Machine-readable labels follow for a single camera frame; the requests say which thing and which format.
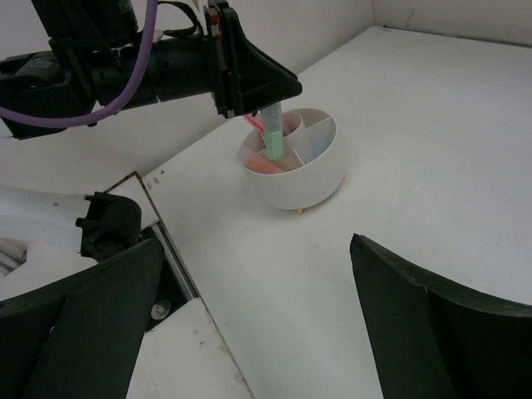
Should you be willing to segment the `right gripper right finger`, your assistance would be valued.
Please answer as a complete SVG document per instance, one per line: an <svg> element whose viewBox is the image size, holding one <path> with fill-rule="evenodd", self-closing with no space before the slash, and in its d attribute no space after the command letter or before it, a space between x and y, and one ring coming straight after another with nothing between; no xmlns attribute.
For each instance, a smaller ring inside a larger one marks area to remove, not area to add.
<svg viewBox="0 0 532 399"><path fill-rule="evenodd" d="M531 307L354 235L352 271L385 398L529 398Z"/></svg>

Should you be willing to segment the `orange yellow highlighter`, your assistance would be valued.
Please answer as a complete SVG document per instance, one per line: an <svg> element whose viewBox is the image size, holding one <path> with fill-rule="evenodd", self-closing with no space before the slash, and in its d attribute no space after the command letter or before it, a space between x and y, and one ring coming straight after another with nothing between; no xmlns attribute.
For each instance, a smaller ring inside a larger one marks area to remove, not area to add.
<svg viewBox="0 0 532 399"><path fill-rule="evenodd" d="M244 165L249 170L264 175L277 175L285 172L284 169L259 154L250 155L244 162Z"/></svg>

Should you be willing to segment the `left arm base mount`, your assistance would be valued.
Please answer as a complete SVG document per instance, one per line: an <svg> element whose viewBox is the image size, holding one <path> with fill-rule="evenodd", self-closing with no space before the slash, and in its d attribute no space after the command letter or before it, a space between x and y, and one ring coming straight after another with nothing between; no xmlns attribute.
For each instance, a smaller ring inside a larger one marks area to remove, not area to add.
<svg viewBox="0 0 532 399"><path fill-rule="evenodd" d="M144 228L141 231L141 238L144 241L157 239L164 250L159 285L150 311L150 321L146 329L147 332L150 332L188 302L198 298L200 294L161 221Z"/></svg>

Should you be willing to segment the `thin red pen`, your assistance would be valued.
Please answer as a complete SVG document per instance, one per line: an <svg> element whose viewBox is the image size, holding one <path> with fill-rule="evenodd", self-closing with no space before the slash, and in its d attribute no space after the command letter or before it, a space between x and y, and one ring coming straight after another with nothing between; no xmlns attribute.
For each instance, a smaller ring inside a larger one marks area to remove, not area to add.
<svg viewBox="0 0 532 399"><path fill-rule="evenodd" d="M243 118L261 135L264 135L264 126L258 119L252 115L244 115Z"/></svg>

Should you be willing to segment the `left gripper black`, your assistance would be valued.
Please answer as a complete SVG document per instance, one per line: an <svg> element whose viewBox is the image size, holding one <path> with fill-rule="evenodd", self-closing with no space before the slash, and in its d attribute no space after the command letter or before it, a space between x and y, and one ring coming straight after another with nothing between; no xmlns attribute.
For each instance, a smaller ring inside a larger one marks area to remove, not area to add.
<svg viewBox="0 0 532 399"><path fill-rule="evenodd" d="M162 4L146 4L140 27L129 1L32 2L50 48L1 63L1 118L12 136L94 126L124 109L209 91L217 112L232 118L303 92L296 74L249 41L227 2L207 3L206 36L196 10L180 1L171 6L190 27L157 32Z"/></svg>

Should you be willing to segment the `green highlighter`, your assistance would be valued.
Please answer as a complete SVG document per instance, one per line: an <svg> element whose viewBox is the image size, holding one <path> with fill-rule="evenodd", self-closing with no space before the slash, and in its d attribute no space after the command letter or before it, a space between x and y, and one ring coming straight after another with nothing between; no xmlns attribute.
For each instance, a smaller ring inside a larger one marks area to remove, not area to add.
<svg viewBox="0 0 532 399"><path fill-rule="evenodd" d="M283 113L280 102L272 104L260 111L264 127L264 144L269 160L284 157L283 146Z"/></svg>

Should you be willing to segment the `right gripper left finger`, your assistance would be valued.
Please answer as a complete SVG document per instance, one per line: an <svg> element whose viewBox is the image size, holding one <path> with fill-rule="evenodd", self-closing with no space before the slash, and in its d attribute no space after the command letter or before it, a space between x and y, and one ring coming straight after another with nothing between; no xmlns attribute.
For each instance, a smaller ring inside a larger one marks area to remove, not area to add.
<svg viewBox="0 0 532 399"><path fill-rule="evenodd" d="M124 398L160 279L148 239L1 302L3 398Z"/></svg>

